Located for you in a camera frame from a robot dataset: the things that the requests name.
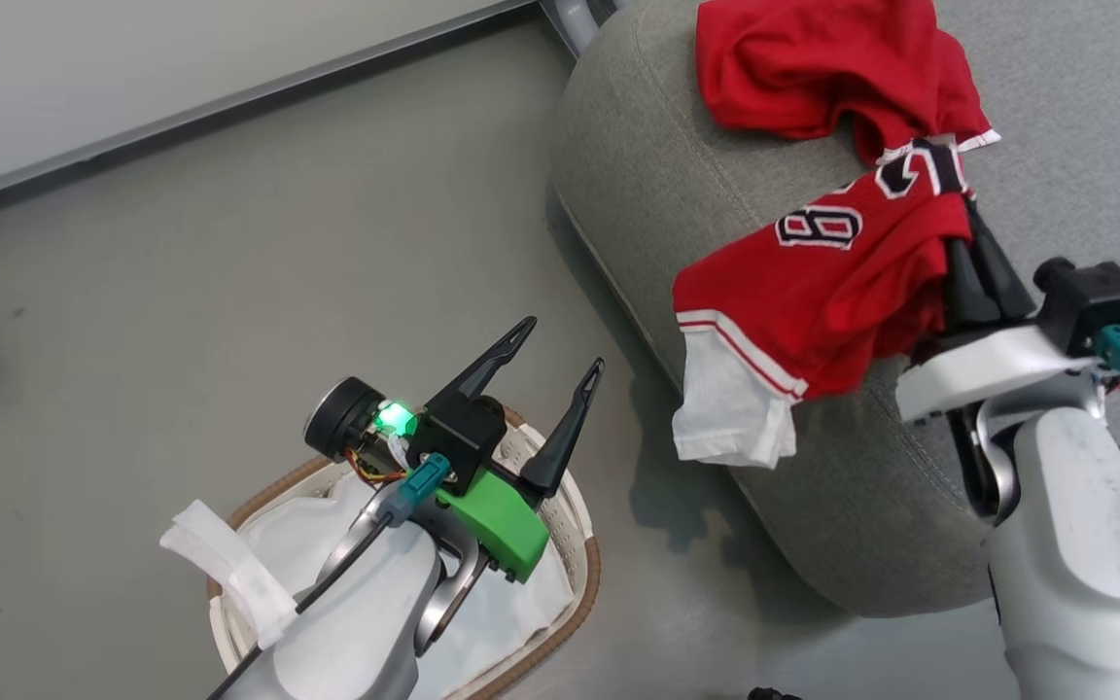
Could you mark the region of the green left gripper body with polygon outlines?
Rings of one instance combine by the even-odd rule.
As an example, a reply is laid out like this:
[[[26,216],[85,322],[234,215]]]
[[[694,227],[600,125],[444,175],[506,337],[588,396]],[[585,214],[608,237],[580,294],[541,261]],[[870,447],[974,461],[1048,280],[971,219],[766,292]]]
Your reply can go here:
[[[409,465],[407,448],[423,409],[391,402],[360,377],[345,377],[308,417],[305,442],[332,461],[347,461],[361,478],[385,489],[419,466]],[[548,529],[520,495],[517,478],[494,465],[494,452],[466,495],[450,495],[441,484],[423,506],[452,508],[504,573],[526,581],[545,552]]]

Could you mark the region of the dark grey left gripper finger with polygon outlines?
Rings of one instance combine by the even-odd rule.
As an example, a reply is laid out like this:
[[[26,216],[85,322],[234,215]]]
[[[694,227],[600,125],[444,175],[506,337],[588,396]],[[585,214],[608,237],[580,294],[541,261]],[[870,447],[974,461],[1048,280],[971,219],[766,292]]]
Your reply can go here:
[[[521,467],[517,491],[528,504],[542,504],[547,498],[554,497],[560,489],[604,370],[604,360],[596,358],[575,386],[572,402],[564,416],[557,422],[554,430],[548,433],[542,447]]]
[[[424,403],[426,409],[439,407],[454,395],[467,399],[480,396],[483,390],[489,385],[489,381],[497,375],[498,371],[515,358],[530,333],[536,327],[536,316],[525,316],[521,319],[510,332],[504,333],[500,340],[495,340],[488,349],[480,353],[478,358],[463,368],[444,389],[432,395]]]

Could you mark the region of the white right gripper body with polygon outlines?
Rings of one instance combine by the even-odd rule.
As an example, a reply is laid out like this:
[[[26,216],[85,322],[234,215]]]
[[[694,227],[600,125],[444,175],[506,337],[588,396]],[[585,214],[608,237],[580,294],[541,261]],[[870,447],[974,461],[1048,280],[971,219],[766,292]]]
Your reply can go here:
[[[993,332],[903,372],[897,411],[912,422],[988,402],[1001,416],[1074,407],[1101,418],[1094,367],[1094,358],[1072,358],[1033,325]]]

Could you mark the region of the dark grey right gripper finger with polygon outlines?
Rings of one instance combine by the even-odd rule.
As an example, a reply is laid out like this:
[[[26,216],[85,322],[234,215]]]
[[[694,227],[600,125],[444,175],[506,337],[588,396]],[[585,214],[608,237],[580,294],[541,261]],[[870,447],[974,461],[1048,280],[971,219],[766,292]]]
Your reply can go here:
[[[998,321],[1018,321],[1032,318],[1036,304],[1026,284],[1021,282],[1012,262],[1000,248],[998,239],[987,225],[973,196],[964,200],[972,231],[970,258],[987,298],[991,299]]]
[[[948,276],[943,282],[945,327],[973,329],[999,321],[998,304],[984,291],[969,245],[956,237],[945,239]]]

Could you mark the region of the red white basketball jersey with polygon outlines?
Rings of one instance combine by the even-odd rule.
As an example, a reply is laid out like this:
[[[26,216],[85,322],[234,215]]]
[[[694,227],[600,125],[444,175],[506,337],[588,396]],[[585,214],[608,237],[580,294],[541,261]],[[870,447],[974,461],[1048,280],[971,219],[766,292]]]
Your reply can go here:
[[[999,134],[933,0],[708,0],[696,71],[716,124],[804,141],[849,123],[865,167],[673,283],[679,457],[773,469],[797,403],[945,329],[946,248],[973,240],[962,155]]]

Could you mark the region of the grey fabric sofa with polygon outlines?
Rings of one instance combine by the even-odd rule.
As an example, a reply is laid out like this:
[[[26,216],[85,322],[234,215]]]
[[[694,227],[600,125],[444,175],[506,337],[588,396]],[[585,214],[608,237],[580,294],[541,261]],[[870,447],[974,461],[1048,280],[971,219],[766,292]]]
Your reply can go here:
[[[597,283],[665,377],[648,444],[676,464],[682,267],[858,172],[846,134],[788,143],[715,125],[697,87],[701,0],[634,0],[575,63],[551,179]],[[1024,283],[1040,263],[1120,264],[1120,0],[934,0],[1001,141],[965,158],[978,207]],[[856,393],[796,408],[796,456],[730,470],[801,580],[853,615],[984,601],[984,522],[948,426],[905,424],[872,367]]]

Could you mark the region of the white laundry basket brown rim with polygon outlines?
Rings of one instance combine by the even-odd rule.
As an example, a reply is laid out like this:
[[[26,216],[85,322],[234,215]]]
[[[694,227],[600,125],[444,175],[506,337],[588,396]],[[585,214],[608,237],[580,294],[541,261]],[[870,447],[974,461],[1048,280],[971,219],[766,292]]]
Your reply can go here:
[[[208,578],[227,687],[212,700],[495,700],[572,638],[600,559],[571,475],[525,505],[508,479],[545,447],[517,416],[489,472],[401,521],[414,417],[379,404],[365,446],[316,458],[224,521],[200,502],[161,545]]]

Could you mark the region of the grey partition post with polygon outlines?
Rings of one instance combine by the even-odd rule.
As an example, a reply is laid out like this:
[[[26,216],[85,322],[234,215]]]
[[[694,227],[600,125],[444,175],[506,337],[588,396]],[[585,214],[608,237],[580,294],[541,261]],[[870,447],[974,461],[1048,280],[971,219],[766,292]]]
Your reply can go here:
[[[635,0],[536,0],[566,48],[580,57],[599,28]]]

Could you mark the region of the grey partition bottom rail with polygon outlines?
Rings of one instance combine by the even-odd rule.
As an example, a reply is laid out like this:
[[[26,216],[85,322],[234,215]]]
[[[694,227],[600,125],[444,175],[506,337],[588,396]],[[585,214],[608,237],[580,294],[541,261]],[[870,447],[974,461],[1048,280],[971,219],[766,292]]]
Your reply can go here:
[[[0,0],[0,192],[532,0]]]

